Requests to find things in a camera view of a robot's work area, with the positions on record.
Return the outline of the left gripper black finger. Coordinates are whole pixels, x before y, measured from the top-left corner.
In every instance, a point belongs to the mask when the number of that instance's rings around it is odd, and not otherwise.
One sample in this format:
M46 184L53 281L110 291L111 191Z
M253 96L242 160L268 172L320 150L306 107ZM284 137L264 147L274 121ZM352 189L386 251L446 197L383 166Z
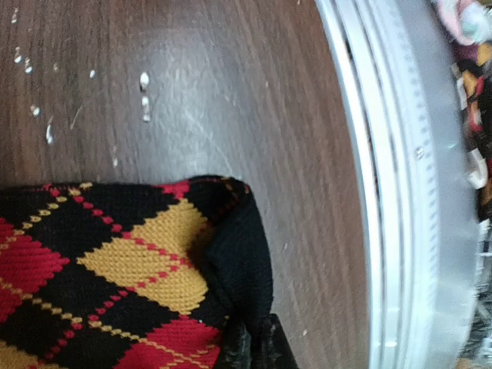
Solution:
M298 364L278 316L270 314L262 321L257 336L250 334L237 318L228 322L221 339L218 367L298 369Z

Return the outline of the argyle black red orange sock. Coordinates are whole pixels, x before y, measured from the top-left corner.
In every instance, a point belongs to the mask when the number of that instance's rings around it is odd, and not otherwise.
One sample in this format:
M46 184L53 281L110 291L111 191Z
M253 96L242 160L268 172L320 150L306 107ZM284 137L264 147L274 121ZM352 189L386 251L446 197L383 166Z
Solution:
M211 368L270 314L248 185L47 184L1 192L3 368Z

